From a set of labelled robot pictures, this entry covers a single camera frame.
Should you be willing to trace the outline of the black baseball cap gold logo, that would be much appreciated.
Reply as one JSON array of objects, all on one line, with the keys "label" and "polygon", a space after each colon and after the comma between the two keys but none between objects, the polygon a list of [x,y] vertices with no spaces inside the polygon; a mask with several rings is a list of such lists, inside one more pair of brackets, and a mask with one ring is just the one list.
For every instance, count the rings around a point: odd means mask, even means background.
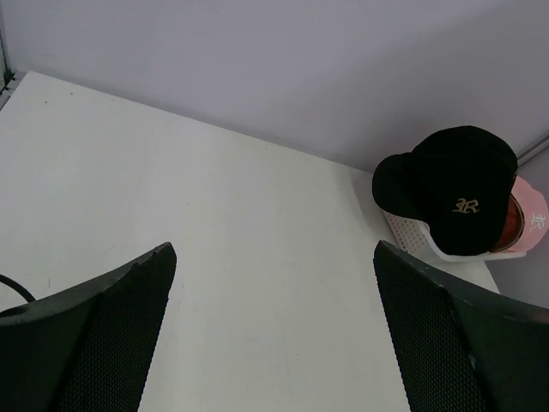
[{"label": "black baseball cap gold logo", "polygon": [[383,211],[424,222],[447,255],[477,256],[499,241],[518,160],[500,137],[472,125],[439,130],[376,167],[371,190]]}]

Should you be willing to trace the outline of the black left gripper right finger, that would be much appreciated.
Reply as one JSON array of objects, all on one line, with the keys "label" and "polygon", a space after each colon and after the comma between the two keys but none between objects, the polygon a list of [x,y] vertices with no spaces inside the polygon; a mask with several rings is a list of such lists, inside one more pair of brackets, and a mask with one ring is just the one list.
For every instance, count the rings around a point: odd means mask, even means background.
[{"label": "black left gripper right finger", "polygon": [[548,311],[436,269],[387,241],[377,287],[412,411],[546,411]]}]

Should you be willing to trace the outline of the pink baseball cap white logo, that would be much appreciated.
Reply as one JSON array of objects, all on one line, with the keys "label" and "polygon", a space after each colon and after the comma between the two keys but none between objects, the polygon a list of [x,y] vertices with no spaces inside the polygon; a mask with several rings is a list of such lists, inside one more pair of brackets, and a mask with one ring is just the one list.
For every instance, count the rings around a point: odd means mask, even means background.
[{"label": "pink baseball cap white logo", "polygon": [[543,194],[517,177],[511,190],[504,230],[491,252],[532,250],[548,230],[548,206]]}]

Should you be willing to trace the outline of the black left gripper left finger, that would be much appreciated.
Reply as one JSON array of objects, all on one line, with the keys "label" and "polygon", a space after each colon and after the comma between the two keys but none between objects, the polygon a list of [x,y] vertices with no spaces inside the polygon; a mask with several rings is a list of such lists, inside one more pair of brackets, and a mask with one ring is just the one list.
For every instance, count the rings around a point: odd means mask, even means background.
[{"label": "black left gripper left finger", "polygon": [[136,411],[176,272],[166,242],[1,313],[3,411]]}]

